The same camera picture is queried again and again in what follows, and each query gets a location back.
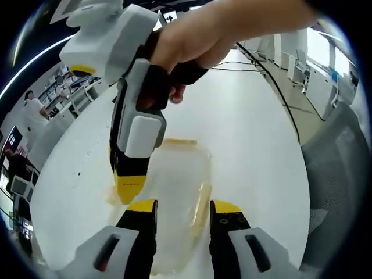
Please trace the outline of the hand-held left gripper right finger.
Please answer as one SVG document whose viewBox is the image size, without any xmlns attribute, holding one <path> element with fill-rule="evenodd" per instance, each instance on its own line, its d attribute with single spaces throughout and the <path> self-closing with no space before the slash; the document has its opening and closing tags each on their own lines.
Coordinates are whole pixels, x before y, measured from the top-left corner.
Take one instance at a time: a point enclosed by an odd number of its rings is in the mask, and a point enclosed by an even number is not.
<svg viewBox="0 0 372 279">
<path fill-rule="evenodd" d="M 242 210 L 210 201 L 210 244 L 215 278 L 300 278 L 288 251 L 261 228 L 252 228 Z"/>
</svg>

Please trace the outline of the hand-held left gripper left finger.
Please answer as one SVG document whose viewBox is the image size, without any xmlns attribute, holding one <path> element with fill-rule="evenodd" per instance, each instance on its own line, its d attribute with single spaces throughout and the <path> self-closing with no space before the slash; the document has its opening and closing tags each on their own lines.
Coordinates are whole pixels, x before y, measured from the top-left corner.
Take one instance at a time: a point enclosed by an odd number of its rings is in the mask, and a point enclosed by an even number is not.
<svg viewBox="0 0 372 279">
<path fill-rule="evenodd" d="M 65 267 L 66 278 L 149 278 L 156 252 L 158 201 L 130 204 L 115 226 L 83 242 Z"/>
</svg>

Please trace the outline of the person's right hand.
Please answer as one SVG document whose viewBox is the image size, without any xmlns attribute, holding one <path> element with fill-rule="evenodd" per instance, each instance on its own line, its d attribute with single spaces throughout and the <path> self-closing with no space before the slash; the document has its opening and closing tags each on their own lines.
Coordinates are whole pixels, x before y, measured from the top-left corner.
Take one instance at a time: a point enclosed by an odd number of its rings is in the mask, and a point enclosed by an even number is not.
<svg viewBox="0 0 372 279">
<path fill-rule="evenodd" d="M 151 56 L 151 64 L 168 73 L 177 64 L 190 60 L 195 60 L 204 69 L 218 64 L 233 45 L 223 26 L 231 11 L 229 4 L 213 1 L 164 27 Z"/>
</svg>

